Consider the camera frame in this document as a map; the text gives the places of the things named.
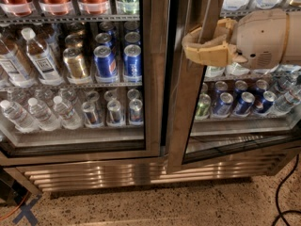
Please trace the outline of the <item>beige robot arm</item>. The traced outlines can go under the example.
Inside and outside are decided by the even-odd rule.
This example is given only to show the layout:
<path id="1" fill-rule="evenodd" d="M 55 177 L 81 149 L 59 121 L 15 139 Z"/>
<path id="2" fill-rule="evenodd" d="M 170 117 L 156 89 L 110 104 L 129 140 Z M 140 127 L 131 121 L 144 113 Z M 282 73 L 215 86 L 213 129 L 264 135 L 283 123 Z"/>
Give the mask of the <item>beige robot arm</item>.
<path id="1" fill-rule="evenodd" d="M 242 19 L 220 19 L 213 37 L 197 41 L 199 27 L 182 39 L 187 59 L 201 65 L 226 67 L 233 62 L 250 70 L 278 64 L 301 64 L 301 12 L 280 8 L 256 10 Z"/>

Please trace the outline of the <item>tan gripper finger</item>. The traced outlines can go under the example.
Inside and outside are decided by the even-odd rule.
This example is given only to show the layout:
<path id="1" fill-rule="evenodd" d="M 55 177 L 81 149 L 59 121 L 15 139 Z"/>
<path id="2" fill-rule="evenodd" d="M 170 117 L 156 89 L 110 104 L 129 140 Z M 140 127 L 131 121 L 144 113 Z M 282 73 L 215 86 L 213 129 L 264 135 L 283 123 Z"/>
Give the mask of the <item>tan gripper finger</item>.
<path id="1" fill-rule="evenodd" d="M 220 19 L 214 29 L 214 35 L 204 41 L 198 41 L 198 36 L 202 32 L 202 27 L 199 26 L 182 39 L 182 45 L 220 45 L 223 41 L 230 40 L 236 24 L 237 22 L 230 18 Z"/>
<path id="2" fill-rule="evenodd" d="M 246 63 L 247 59 L 237 52 L 233 44 L 223 41 L 221 45 L 205 47 L 203 44 L 184 41 L 185 56 L 194 63 L 214 67 L 226 67 L 233 62 Z"/>

